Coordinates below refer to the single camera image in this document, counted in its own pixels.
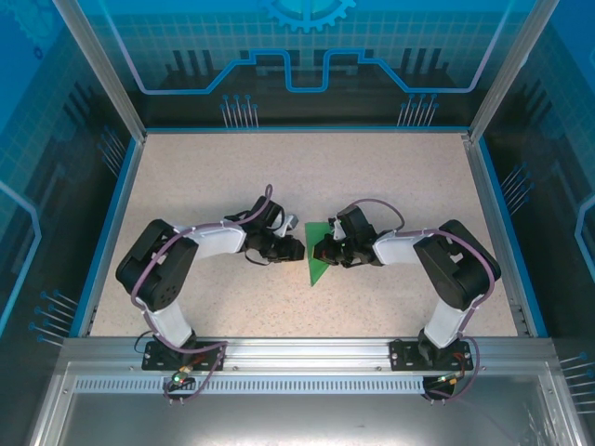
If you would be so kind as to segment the aluminium frame post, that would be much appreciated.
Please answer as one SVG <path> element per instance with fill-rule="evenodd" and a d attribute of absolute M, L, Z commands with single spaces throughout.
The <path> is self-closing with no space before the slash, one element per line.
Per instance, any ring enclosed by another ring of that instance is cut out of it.
<path fill-rule="evenodd" d="M 473 145 L 479 143 L 559 2 L 560 0 L 535 0 L 533 9 L 469 127 L 469 143 Z"/>
<path fill-rule="evenodd" d="M 52 0 L 52 3 L 83 52 L 131 137 L 137 142 L 144 143 L 146 140 L 145 126 L 82 8 L 76 0 Z"/>

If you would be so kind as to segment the aluminium front tray panel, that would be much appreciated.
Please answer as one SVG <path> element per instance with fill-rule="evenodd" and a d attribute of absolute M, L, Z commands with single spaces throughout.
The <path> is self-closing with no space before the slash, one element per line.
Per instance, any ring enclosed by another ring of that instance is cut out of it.
<path fill-rule="evenodd" d="M 461 398 L 420 395 L 76 394 L 52 379 L 25 446 L 595 446 L 546 365 L 488 374 Z"/>

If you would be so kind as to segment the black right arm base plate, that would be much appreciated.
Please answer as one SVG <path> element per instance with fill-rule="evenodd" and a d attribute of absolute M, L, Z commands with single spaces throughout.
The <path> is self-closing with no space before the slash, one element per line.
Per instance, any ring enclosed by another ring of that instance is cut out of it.
<path fill-rule="evenodd" d="M 394 372 L 472 371 L 468 342 L 456 340 L 446 348 L 429 341 L 395 339 L 389 343 L 390 367 Z"/>

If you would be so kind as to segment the green cloth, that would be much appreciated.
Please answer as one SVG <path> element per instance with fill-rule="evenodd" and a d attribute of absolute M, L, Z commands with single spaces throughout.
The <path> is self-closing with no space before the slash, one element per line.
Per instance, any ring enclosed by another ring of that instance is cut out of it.
<path fill-rule="evenodd" d="M 313 247 L 321 241 L 325 234 L 332 234 L 332 227 L 329 220 L 323 222 L 308 222 L 305 225 L 306 232 L 306 250 L 310 272 L 311 286 L 314 286 L 323 276 L 327 268 L 331 265 L 313 258 Z"/>

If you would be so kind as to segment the aluminium mounting rail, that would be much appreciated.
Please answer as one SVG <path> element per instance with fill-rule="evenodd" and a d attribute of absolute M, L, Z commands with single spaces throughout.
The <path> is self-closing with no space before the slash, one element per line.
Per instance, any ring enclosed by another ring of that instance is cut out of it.
<path fill-rule="evenodd" d="M 91 374 L 132 372 L 141 355 L 130 337 L 91 337 L 65 341 L 57 367 Z M 387 372 L 399 359 L 388 338 L 236 338 L 229 341 L 223 370 L 227 373 L 359 373 Z M 557 362 L 547 338 L 480 337 L 473 357 L 483 371 L 533 371 Z"/>

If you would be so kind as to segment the blue table border frame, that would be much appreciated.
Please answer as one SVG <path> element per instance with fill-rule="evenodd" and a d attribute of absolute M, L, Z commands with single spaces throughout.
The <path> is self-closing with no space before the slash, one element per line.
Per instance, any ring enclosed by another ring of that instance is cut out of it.
<path fill-rule="evenodd" d="M 121 172 L 85 328 L 94 336 L 146 329 L 115 269 L 151 220 L 212 222 L 250 207 L 267 185 L 304 224 L 355 200 L 379 230 L 461 220 L 503 269 L 467 333 L 546 335 L 511 226 L 515 206 L 486 147 L 460 130 L 150 133 Z M 192 265 L 179 304 L 200 336 L 390 337 L 416 335 L 437 300 L 416 265 L 331 268 L 311 286 L 306 261 L 262 267 L 224 255 Z"/>

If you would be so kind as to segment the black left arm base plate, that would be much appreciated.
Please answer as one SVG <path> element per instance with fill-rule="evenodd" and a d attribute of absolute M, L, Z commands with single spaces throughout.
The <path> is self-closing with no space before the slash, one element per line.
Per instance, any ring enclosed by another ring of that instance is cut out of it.
<path fill-rule="evenodd" d="M 222 348 L 217 348 L 198 354 L 185 354 L 153 340 L 148 342 L 144 348 L 141 369 L 143 371 L 174 372 L 182 366 L 190 366 L 193 372 L 208 372 L 216 363 L 221 351 Z"/>

